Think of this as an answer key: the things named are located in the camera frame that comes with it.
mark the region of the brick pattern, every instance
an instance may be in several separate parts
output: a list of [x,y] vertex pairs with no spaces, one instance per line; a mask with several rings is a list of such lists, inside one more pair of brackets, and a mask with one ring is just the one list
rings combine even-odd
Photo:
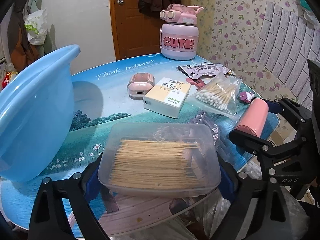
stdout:
[[307,59],[320,62],[320,32],[284,8],[267,2],[253,58],[288,87],[311,109]]

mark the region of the table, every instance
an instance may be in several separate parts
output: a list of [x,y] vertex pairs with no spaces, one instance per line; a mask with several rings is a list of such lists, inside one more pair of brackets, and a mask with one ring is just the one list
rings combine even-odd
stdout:
[[[28,228],[42,179],[47,176],[52,180],[66,179],[75,172],[82,172],[88,163],[102,153],[108,133],[116,122],[189,122],[199,112],[198,108],[185,103],[179,118],[172,119],[145,110],[142,100],[128,97],[126,87],[130,77],[139,72],[153,74],[156,82],[162,77],[169,77],[192,83],[176,68],[201,62],[207,61],[199,56],[190,61],[175,61],[161,54],[151,54],[111,62],[73,75],[75,113],[70,132],[52,162],[36,178],[24,183],[2,179],[1,200],[5,215],[18,226]],[[193,85],[190,94],[196,89],[196,85]],[[252,90],[242,83],[240,91]],[[238,100],[237,107],[239,112],[243,112],[247,104]],[[236,122],[221,115],[211,116],[217,122],[224,140],[223,158],[227,158],[236,170],[241,170],[252,159],[252,155],[238,149],[226,137]],[[278,117],[269,113],[261,137],[267,139],[278,124]],[[106,233],[117,236],[171,219],[208,196],[184,199],[134,197],[110,192],[103,187],[98,197],[90,201],[90,206]],[[81,238],[68,200],[63,200],[63,203],[75,237]]]

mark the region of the purple figurine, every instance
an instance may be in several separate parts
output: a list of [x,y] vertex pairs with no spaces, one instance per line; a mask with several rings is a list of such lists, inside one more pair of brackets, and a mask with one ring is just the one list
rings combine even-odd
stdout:
[[250,103],[252,98],[254,98],[254,93],[252,93],[252,92],[245,91],[245,92],[240,93],[240,100],[241,101],[244,101],[246,103]]

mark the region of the pink water bottle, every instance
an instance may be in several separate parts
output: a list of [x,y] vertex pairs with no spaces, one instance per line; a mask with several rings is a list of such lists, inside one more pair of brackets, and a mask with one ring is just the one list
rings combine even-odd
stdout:
[[189,60],[195,57],[199,30],[196,26],[200,6],[170,4],[160,12],[165,24],[160,29],[161,53],[168,58]]

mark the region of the wooden door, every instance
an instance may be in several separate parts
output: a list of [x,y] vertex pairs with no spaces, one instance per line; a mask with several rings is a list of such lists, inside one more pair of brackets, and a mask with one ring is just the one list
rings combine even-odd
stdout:
[[139,0],[110,0],[112,33],[116,59],[160,52],[160,18],[138,10]]

